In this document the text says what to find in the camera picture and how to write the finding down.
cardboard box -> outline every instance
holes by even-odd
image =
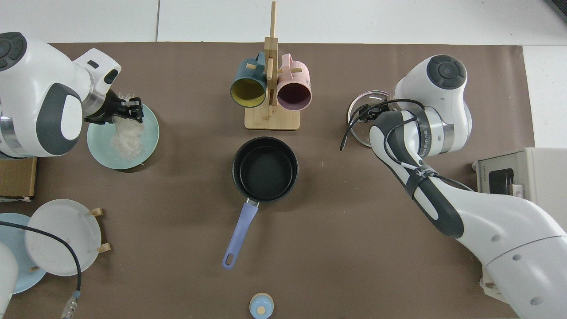
[[[35,191],[37,158],[0,160],[0,203],[29,202]]]

saucepan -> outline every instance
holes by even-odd
[[[222,266],[232,269],[259,204],[286,196],[297,180],[295,154],[274,137],[257,137],[240,147],[232,163],[232,179],[247,200],[242,206]]]

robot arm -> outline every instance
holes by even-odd
[[[77,143],[83,119],[141,121],[139,99],[109,90],[120,65],[91,49],[72,61],[18,32],[0,33],[0,158],[59,156]]]
[[[466,71],[461,66],[454,58],[435,56],[415,67],[393,93],[395,98],[416,99],[428,106],[421,109],[399,102],[396,111],[381,113],[370,129],[372,149],[433,225],[478,257],[521,318],[564,318],[567,234],[563,229],[527,200],[449,186],[423,161],[460,149],[468,138],[471,121],[462,101]],[[451,87],[443,85],[447,82],[443,74]]]

table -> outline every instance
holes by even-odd
[[[471,45],[281,44],[311,73],[314,99],[295,132],[249,131],[232,102],[238,62],[260,43],[57,44],[72,60],[94,47],[122,72],[112,88],[155,112],[160,141],[145,165],[115,171],[88,152],[86,125],[67,155],[38,160],[37,196],[2,211],[31,215],[58,198],[103,207],[113,245],[83,273],[77,316],[249,318],[267,292],[274,318],[495,318],[511,308],[485,296],[480,263],[425,218],[371,150],[351,138],[339,152],[350,102],[393,88],[417,63],[449,54],[467,67],[473,117],[468,144],[426,159],[475,187],[470,163],[534,145],[522,48]],[[247,140],[273,136],[299,161],[282,200],[261,204],[238,262],[222,268],[245,201],[232,158]],[[47,275],[12,298],[5,318],[58,316],[75,278]]]

handle hole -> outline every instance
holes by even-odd
[[[234,255],[233,254],[229,254],[226,259],[225,259],[225,265],[226,266],[230,266],[232,265],[232,261],[234,260]]]

